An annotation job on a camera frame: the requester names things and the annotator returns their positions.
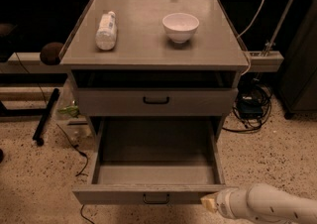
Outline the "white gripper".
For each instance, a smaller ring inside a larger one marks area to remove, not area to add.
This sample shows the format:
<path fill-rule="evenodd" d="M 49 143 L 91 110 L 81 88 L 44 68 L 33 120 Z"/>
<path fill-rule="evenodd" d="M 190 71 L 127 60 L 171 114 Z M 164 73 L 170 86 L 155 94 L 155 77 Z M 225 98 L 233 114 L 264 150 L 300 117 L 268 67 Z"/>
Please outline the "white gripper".
<path fill-rule="evenodd" d="M 230 206 L 230 196 L 235 191 L 235 188 L 227 188 L 219 191 L 204 195 L 201 198 L 203 207 L 211 213 L 219 213 L 227 219 L 235 219 Z"/>

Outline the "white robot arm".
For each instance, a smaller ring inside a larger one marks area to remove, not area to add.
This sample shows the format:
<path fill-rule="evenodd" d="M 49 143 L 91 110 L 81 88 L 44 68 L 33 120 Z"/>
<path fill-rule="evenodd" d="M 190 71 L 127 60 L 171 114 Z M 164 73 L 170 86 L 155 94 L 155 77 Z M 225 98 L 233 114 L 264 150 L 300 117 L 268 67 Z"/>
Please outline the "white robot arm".
<path fill-rule="evenodd" d="M 317 224 L 317 201 L 289 194 L 266 183 L 226 188 L 201 198 L 211 213 L 254 224 Z"/>

